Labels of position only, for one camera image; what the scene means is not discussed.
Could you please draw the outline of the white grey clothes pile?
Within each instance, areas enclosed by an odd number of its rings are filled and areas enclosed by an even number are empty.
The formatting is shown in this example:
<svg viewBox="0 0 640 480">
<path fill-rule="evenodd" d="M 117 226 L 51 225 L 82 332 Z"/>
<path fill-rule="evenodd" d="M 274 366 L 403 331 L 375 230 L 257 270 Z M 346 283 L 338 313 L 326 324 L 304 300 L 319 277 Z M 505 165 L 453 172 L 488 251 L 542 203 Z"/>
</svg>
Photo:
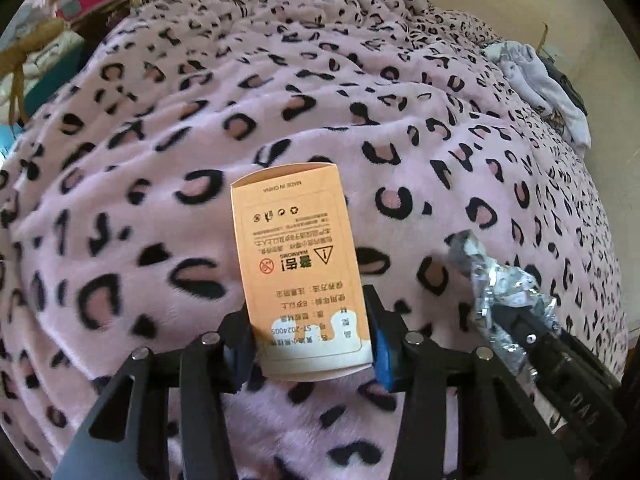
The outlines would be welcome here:
<svg viewBox="0 0 640 480">
<path fill-rule="evenodd" d="M 530 44 L 497 42 L 484 47 L 483 55 L 498 66 L 520 98 L 584 158 L 591 148 L 587 112 L 567 76 Z"/>
</svg>

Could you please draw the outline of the silver checkered foil bag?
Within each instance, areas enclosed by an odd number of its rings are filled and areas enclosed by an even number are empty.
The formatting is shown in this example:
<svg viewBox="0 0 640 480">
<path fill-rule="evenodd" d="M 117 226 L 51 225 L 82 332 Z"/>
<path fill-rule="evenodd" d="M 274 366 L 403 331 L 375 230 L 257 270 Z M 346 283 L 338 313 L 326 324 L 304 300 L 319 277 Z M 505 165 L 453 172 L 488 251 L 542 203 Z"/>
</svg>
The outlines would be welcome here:
<svg viewBox="0 0 640 480">
<path fill-rule="evenodd" d="M 524 360 L 508 359 L 504 345 L 509 337 L 494 320 L 494 307 L 503 304 L 531 310 L 544 328 L 559 335 L 561 326 L 555 314 L 555 298 L 539 289 L 533 274 L 518 266 L 498 263 L 469 230 L 454 234 L 448 245 L 449 261 L 472 284 L 473 323 L 508 370 L 515 376 L 522 374 L 529 368 L 528 356 Z"/>
</svg>

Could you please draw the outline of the orange small carton box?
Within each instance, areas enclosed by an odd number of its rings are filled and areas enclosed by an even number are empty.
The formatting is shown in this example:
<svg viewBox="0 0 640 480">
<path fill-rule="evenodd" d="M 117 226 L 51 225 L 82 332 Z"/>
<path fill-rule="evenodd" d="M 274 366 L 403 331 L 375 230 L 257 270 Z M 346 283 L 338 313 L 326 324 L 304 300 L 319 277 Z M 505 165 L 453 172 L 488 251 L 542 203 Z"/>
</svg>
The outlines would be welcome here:
<svg viewBox="0 0 640 480">
<path fill-rule="evenodd" d="M 264 374 L 318 382 L 369 367 L 372 342 L 337 166 L 255 171 L 232 184 L 231 205 Z"/>
</svg>

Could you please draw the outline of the pink leopard print blanket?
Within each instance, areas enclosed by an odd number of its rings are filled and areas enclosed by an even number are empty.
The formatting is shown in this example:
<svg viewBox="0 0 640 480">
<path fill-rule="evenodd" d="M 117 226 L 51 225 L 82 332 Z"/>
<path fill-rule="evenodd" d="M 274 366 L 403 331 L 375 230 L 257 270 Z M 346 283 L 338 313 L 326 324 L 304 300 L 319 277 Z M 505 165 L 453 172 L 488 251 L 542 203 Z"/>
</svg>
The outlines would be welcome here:
<svg viewBox="0 0 640 480">
<path fill-rule="evenodd" d="M 475 346 L 451 234 L 536 278 L 615 375 L 627 330 L 599 193 L 567 136 L 428 0 L 164 0 L 123 20 L 1 168 L 1 426 L 52 476 L 140 346 L 241 307 L 230 186 L 340 170 L 363 279 L 449 348 Z"/>
</svg>

